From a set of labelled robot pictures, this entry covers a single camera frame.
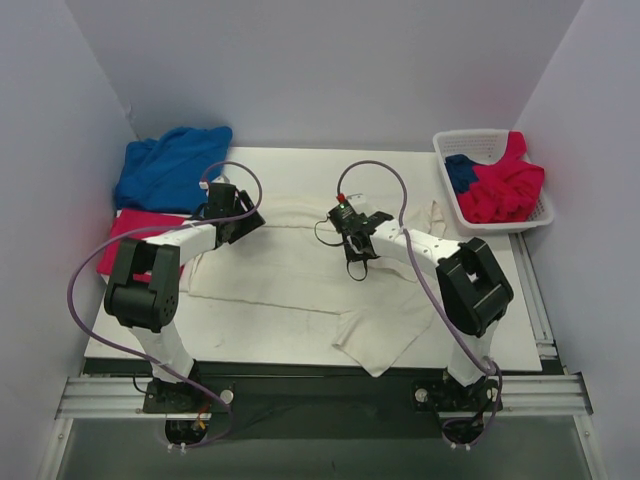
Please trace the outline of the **white t-shirt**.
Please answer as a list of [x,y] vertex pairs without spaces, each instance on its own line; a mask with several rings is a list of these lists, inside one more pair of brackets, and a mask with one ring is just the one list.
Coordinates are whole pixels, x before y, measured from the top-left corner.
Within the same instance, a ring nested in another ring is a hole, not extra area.
[[264,226],[188,262],[181,288],[191,296],[333,314],[331,344],[371,376],[388,370],[438,314],[412,268],[377,259],[348,268],[313,197],[274,197],[258,212]]

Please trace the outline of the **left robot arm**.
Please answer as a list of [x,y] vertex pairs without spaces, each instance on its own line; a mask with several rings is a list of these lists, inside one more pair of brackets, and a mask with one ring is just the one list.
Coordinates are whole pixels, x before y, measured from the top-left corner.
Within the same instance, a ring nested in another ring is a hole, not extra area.
[[119,241],[104,300],[107,314],[132,333],[152,365],[153,386],[182,412],[202,399],[196,361],[174,324],[183,267],[233,244],[265,220],[245,190],[229,183],[206,186],[198,215],[175,230]]

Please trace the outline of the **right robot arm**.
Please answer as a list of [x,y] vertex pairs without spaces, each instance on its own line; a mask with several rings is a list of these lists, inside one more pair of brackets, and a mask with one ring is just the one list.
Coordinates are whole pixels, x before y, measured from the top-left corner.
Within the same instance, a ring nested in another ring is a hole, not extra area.
[[477,381],[497,374],[490,346],[514,292],[493,251],[482,239],[446,240],[411,229],[397,216],[365,213],[343,199],[327,217],[341,236],[348,262],[391,259],[410,266],[454,338],[443,383],[448,404],[465,408],[479,395]]

